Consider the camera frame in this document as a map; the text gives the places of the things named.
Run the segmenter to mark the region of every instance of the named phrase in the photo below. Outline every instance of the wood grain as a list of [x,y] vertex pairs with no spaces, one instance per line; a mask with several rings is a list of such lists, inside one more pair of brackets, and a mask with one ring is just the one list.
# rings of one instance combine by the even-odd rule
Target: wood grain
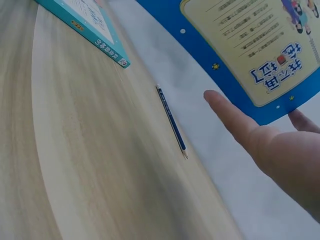
[[102,5],[126,70],[32,0],[0,0],[0,239],[242,239]]
[[38,5],[0,0],[0,239],[62,239],[35,141],[31,59]]

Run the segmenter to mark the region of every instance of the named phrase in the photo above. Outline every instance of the blue book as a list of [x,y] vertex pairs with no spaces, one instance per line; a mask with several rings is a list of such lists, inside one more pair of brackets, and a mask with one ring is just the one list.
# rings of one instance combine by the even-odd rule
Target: blue book
[[320,90],[320,6],[314,0],[137,1],[260,125]]
[[36,0],[123,68],[129,58],[106,12],[94,0]]

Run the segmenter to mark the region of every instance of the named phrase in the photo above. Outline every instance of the pencil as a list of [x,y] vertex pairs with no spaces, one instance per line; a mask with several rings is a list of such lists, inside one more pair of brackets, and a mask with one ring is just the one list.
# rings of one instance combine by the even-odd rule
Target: pencil
[[158,94],[159,94],[159,97],[160,97],[160,99],[161,99],[162,105],[163,105],[164,110],[165,110],[165,112],[166,112],[166,115],[167,115],[167,117],[168,117],[168,119],[169,119],[169,122],[170,122],[170,124],[171,124],[172,130],[173,130],[174,135],[175,135],[175,137],[176,137],[176,140],[177,140],[177,142],[178,142],[178,144],[179,144],[179,147],[180,147],[180,149],[181,149],[181,152],[182,152],[182,154],[184,155],[184,157],[185,157],[186,159],[188,159],[188,153],[187,153],[186,145],[185,145],[185,143],[184,143],[184,141],[183,141],[183,139],[182,139],[182,137],[181,137],[181,134],[180,134],[180,132],[179,132],[179,129],[178,129],[178,127],[177,127],[177,124],[176,124],[176,122],[175,122],[175,119],[174,119],[174,117],[173,117],[173,115],[172,115],[172,113],[171,113],[171,111],[170,111],[169,106],[168,106],[168,102],[167,102],[167,100],[166,100],[166,98],[165,98],[164,92],[162,91],[162,89],[161,89],[161,87],[160,87],[159,84],[156,85],[156,90],[157,90],[157,92],[158,92]]

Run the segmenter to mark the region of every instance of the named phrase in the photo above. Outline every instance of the pointing finger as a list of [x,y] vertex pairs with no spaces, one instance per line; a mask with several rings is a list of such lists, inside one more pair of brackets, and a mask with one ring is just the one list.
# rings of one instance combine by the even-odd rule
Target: pointing finger
[[302,112],[300,112],[298,109],[290,112],[288,116],[292,125],[298,131],[305,131],[305,132],[320,134],[320,128],[316,124],[314,124],[313,121],[307,118]]
[[250,135],[259,125],[218,92],[207,90],[203,96],[235,140],[249,152]]

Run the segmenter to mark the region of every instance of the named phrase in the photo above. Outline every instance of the book cover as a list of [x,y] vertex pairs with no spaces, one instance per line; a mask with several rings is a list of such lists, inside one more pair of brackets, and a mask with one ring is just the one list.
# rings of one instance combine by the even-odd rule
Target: book cover
[[94,0],[35,0],[76,30],[123,68],[130,60],[113,24]]
[[320,90],[320,9],[314,0],[137,1],[260,125]]

